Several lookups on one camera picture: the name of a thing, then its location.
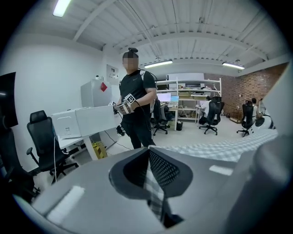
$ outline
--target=brick wall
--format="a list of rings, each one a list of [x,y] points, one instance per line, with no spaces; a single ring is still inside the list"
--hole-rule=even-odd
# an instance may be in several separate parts
[[[242,106],[245,100],[256,98],[257,103],[264,98],[280,78],[287,64],[277,65],[240,77],[204,74],[205,80],[222,80],[222,101],[225,113],[230,113],[236,106]]]

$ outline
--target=man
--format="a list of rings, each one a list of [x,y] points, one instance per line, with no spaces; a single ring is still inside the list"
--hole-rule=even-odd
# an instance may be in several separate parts
[[[207,118],[207,115],[209,114],[209,109],[210,109],[210,106],[209,106],[210,101],[211,101],[211,97],[207,96],[206,97],[206,102],[201,105],[201,108],[204,110],[205,114],[202,115],[201,119],[199,120],[199,124],[205,124],[206,123],[206,118]]]
[[[252,121],[256,121],[256,119],[259,119],[259,118],[261,118],[262,117],[262,114],[260,114],[259,112],[258,112],[258,107],[257,107],[257,105],[256,105],[256,98],[252,98],[251,99],[251,102],[252,102],[252,106],[253,106],[253,112],[252,112]]]
[[[157,89],[153,76],[144,70],[138,69],[138,55],[133,51],[123,55],[123,66],[127,75],[120,84],[120,99],[117,105],[132,94],[137,102],[131,104],[133,113],[123,113],[121,126],[130,137],[134,149],[155,145],[152,140],[150,122],[150,104],[157,97]]]

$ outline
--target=floor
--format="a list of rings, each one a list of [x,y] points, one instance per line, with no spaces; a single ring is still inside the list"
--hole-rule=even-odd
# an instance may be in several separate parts
[[[194,121],[184,122],[182,131],[174,131],[174,127],[171,126],[171,128],[168,128],[168,134],[166,135],[165,132],[158,130],[156,136],[153,137],[153,141],[158,146],[177,146],[197,143],[212,144],[224,140],[233,140],[242,137],[242,133],[236,133],[237,130],[242,129],[241,125],[230,121],[226,117],[221,118],[221,121],[217,125],[217,128],[217,136],[211,130],[207,131],[207,133],[204,134],[205,130],[199,129]],[[113,144],[109,149],[107,149],[108,156],[113,156],[129,149],[133,149],[130,138],[127,135],[120,137],[117,143],[120,145]],[[68,164],[77,162],[79,165],[83,165],[91,161],[91,157],[88,154],[87,150],[84,150],[76,155],[74,161],[72,159],[68,159],[67,161]],[[69,174],[74,169],[75,167],[72,167],[67,169],[65,172],[66,174]],[[63,176],[64,175],[61,174],[58,177],[58,180],[62,179]],[[39,187],[41,191],[44,191],[47,187],[51,185],[53,177],[50,176],[48,172],[42,172],[35,176],[34,180],[36,187]]]

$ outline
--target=ceiling light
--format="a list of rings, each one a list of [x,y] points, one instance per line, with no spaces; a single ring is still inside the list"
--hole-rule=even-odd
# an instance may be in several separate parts
[[[234,65],[234,64],[229,64],[229,63],[222,63],[223,66],[227,66],[227,67],[231,67],[231,68],[237,68],[237,69],[240,69],[240,70],[243,70],[244,67],[242,66],[239,66],[239,65]]]
[[[53,12],[54,16],[62,17],[69,5],[71,0],[58,0],[55,10]]]
[[[154,64],[145,65],[145,68],[152,68],[152,67],[157,67],[157,66],[161,66],[161,65],[165,65],[165,64],[172,64],[172,63],[173,63],[172,60],[162,61],[162,62],[157,62]]]

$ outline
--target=red sticker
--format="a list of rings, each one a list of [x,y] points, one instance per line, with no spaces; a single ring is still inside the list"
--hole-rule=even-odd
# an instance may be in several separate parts
[[[107,89],[107,86],[104,84],[104,82],[101,84],[101,90],[103,92],[105,92],[105,90]]]

